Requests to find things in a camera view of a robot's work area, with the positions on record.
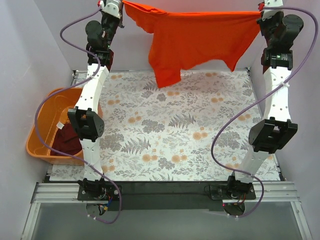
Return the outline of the orange t-shirt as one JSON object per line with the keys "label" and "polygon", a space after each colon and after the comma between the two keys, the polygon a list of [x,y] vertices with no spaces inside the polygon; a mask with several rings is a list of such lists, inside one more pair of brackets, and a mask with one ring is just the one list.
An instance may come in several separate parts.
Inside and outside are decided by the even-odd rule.
{"label": "orange t-shirt", "polygon": [[152,34],[148,62],[158,88],[181,81],[181,71],[221,60],[234,71],[260,28],[258,11],[167,12],[149,5],[124,2],[138,27]]}

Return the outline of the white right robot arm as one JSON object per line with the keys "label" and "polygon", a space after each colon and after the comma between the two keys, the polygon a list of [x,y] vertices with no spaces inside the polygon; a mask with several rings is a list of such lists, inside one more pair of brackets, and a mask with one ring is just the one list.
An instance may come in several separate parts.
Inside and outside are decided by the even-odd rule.
{"label": "white right robot arm", "polygon": [[226,192],[232,199],[243,195],[244,186],[252,184],[253,176],[268,156],[281,150],[298,131],[298,125],[291,121],[289,85],[285,80],[293,68],[291,47],[304,22],[297,15],[285,15],[282,10],[264,10],[257,24],[267,44],[261,57],[265,88],[275,92],[265,100],[262,120],[250,129],[249,148],[239,170],[228,178],[231,183],[226,186]]}

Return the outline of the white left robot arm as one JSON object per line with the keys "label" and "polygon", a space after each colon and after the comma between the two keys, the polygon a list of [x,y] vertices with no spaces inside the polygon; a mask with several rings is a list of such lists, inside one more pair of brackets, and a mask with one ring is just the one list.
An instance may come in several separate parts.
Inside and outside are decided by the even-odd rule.
{"label": "white left robot arm", "polygon": [[89,194],[95,200],[106,196],[106,187],[102,181],[100,160],[100,138],[105,124],[98,114],[99,99],[104,82],[109,75],[114,52],[110,45],[121,20],[108,13],[103,13],[101,21],[91,20],[85,26],[87,34],[86,50],[88,54],[87,73],[91,78],[82,88],[74,108],[68,110],[69,121],[77,133],[82,147],[83,159],[86,161],[82,185],[92,184]]}

